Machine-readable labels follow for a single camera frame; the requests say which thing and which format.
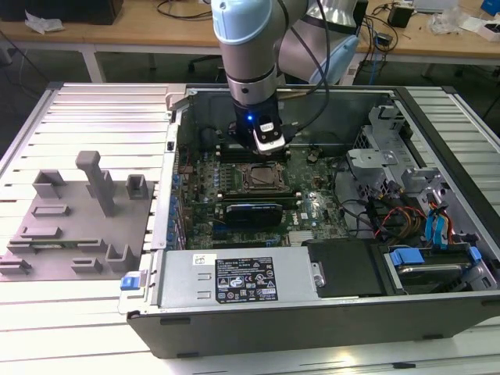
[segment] white paper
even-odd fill
[[[49,33],[51,31],[61,31],[64,30],[63,22],[61,20],[53,19],[53,20],[45,20],[43,18],[38,18],[29,14],[27,11],[26,20],[24,23],[31,30],[35,30],[37,33],[45,34],[45,32]]]
[[[486,22],[486,20],[469,16],[460,24],[460,28],[476,33]]]

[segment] power supply label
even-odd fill
[[[273,258],[216,260],[218,303],[277,301]]]

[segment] wooden table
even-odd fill
[[[387,0],[370,0],[368,14]],[[193,55],[220,54],[211,20],[186,22],[160,15],[156,11],[159,0],[124,0],[123,9],[111,26],[64,23],[66,30],[40,35],[21,22],[0,23],[2,30],[20,48],[58,49],[82,53],[92,82],[104,82],[105,77],[96,52],[182,53]],[[465,12],[480,15],[481,0],[461,0]],[[180,2],[173,6],[176,14],[195,14],[208,10],[207,5]],[[378,17],[387,20],[388,11]],[[428,15],[417,14],[405,29],[397,29],[399,42],[387,55],[388,61],[411,63],[451,63],[471,65],[500,64],[500,44],[490,43],[469,31],[461,34],[433,35],[427,28]],[[393,34],[375,21],[379,32]],[[363,28],[361,42],[351,68],[342,80],[351,84],[353,73],[368,49],[367,31]],[[0,49],[9,43],[0,40]]]
[[[384,3],[387,3],[387,1],[370,0],[366,14],[371,15],[373,9]],[[487,19],[488,14],[480,10],[481,3],[482,0],[460,0],[460,6],[465,13],[476,17],[481,15]],[[388,15],[389,11],[386,10],[379,13],[376,17],[387,22]],[[499,43],[491,43],[467,30],[463,30],[461,34],[434,35],[427,26],[429,19],[430,15],[416,14],[412,16],[405,29],[396,28],[399,38],[398,44],[394,51],[387,54],[386,60],[402,63],[428,64],[500,64]],[[394,37],[394,32],[380,21],[374,20],[374,29],[377,32],[389,34]],[[341,84],[352,84],[358,65],[366,56],[369,47],[368,30],[366,27],[362,28],[360,38],[358,53],[356,53],[352,60]]]
[[[81,52],[91,81],[97,83],[105,82],[105,76],[96,52],[220,54],[211,20],[174,20],[159,14],[158,4],[159,0],[124,0],[113,25],[64,23],[64,31],[41,35],[23,22],[1,22],[0,30],[20,48]],[[208,5],[179,2],[173,4],[172,13],[189,15],[208,10]],[[10,47],[0,38],[0,49]]]

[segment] gray robot arm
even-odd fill
[[[354,27],[352,10],[356,0],[322,0],[330,22]],[[246,148],[266,154],[282,149],[289,141],[283,135],[277,110],[277,69],[309,82],[321,78],[306,50],[289,31],[294,26],[312,46],[316,59],[325,68],[326,36],[317,0],[212,0],[214,31],[220,41],[227,82],[233,97],[236,121],[229,132]],[[330,31],[345,67],[350,63],[357,38]],[[333,81],[341,63],[327,72]]]

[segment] metal case frame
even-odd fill
[[[191,93],[197,89],[221,90],[225,87],[187,87]],[[395,100],[412,130],[427,143],[427,151],[434,157],[464,209],[483,229],[481,233],[493,248],[493,256],[498,257],[500,217],[409,91],[404,87],[336,87],[334,90],[383,92]],[[177,132],[179,116],[173,124]],[[171,178],[173,161],[164,164],[163,168],[168,169],[167,166],[170,171],[164,170],[162,177]],[[170,195],[160,187],[160,200],[168,199]],[[160,222],[157,218],[155,229]],[[146,288],[143,298],[136,300],[141,301],[136,304],[138,309],[129,310],[127,322],[159,358],[449,338],[476,323],[500,315],[500,291],[343,298],[303,304],[282,303],[279,307],[238,305],[231,311],[161,309],[157,306],[157,293],[163,276],[158,265],[163,263],[164,251],[163,246],[153,249],[156,251],[151,257],[149,288]]]

